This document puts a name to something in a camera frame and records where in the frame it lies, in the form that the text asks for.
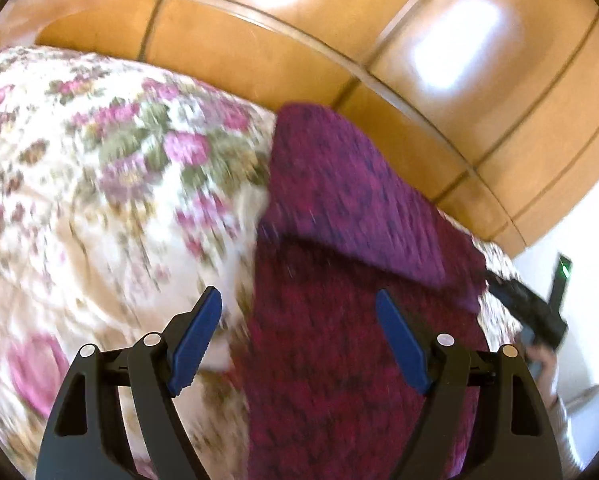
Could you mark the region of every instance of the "blue lever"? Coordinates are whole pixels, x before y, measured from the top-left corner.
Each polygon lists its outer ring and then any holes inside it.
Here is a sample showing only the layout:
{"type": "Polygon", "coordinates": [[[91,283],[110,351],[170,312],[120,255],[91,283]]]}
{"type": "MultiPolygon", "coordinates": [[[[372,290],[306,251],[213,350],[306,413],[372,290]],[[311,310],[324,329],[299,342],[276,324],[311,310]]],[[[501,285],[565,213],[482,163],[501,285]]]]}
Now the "blue lever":
{"type": "Polygon", "coordinates": [[[207,288],[200,300],[202,303],[198,302],[192,311],[195,317],[169,358],[171,378],[167,386],[173,397],[177,397],[182,389],[193,382],[204,352],[222,316],[222,295],[216,288],[207,288]]]}
{"type": "Polygon", "coordinates": [[[377,319],[384,330],[406,384],[425,395],[433,384],[427,373],[425,352],[386,290],[382,289],[377,293],[375,306],[377,319]]]}

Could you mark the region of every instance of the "maroon knit blanket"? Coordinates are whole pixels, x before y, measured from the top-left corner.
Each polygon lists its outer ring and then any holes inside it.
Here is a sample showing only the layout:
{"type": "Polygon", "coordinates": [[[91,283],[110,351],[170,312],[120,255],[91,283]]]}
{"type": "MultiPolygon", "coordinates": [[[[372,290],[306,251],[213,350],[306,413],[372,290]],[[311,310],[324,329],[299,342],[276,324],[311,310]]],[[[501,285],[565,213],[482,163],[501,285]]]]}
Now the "maroon knit blanket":
{"type": "MultiPolygon", "coordinates": [[[[387,480],[423,397],[404,383],[375,314],[389,287],[434,330],[487,349],[475,313],[483,255],[327,108],[279,112],[259,225],[252,347],[240,375],[253,480],[387,480]]],[[[446,474],[460,470],[468,393],[446,474]]]]}

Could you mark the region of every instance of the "hand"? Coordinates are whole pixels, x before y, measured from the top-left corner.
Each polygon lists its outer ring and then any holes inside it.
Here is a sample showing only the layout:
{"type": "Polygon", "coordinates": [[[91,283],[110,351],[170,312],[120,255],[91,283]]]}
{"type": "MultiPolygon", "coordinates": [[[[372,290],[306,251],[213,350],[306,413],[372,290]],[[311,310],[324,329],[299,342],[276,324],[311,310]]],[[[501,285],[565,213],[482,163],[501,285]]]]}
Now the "hand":
{"type": "Polygon", "coordinates": [[[522,356],[526,355],[531,361],[540,362],[541,372],[535,378],[535,384],[547,410],[557,402],[557,356],[553,350],[544,345],[524,346],[515,338],[515,346],[522,356]]]}

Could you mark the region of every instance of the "floral bedspread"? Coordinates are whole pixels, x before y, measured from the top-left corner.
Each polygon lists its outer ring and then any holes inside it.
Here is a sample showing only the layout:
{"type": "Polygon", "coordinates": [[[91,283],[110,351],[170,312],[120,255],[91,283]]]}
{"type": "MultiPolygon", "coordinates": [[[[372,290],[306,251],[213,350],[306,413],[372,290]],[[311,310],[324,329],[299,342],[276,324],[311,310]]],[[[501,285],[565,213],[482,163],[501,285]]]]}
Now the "floral bedspread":
{"type": "MultiPolygon", "coordinates": [[[[268,110],[152,66],[0,52],[0,444],[27,478],[78,349],[160,332],[207,285],[222,293],[220,328],[175,404],[211,478],[245,478],[248,409],[227,372],[247,339],[274,126],[268,110]]],[[[517,327],[487,294],[479,321],[492,349],[517,327]]],[[[151,478],[130,390],[120,397],[151,478]]]]}

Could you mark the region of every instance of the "black clamp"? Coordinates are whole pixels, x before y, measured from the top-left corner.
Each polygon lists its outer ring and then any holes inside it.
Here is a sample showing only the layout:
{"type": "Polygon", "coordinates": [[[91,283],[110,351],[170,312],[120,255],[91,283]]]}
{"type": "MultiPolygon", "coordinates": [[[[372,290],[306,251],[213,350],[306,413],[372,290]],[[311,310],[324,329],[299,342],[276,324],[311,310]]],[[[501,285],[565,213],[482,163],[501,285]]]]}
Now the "black clamp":
{"type": "Polygon", "coordinates": [[[159,478],[208,480],[172,399],[193,381],[221,314],[222,297],[208,287],[192,311],[175,316],[161,334],[108,352],[83,346],[51,410],[36,478],[143,479],[134,466],[118,396],[118,386],[130,386],[159,478]]]}
{"type": "Polygon", "coordinates": [[[439,480],[451,452],[468,386],[479,404],[462,480],[559,480],[561,462],[547,412],[514,346],[497,353],[464,348],[397,306],[386,290],[377,316],[406,380],[426,396],[393,480],[439,480]]]}

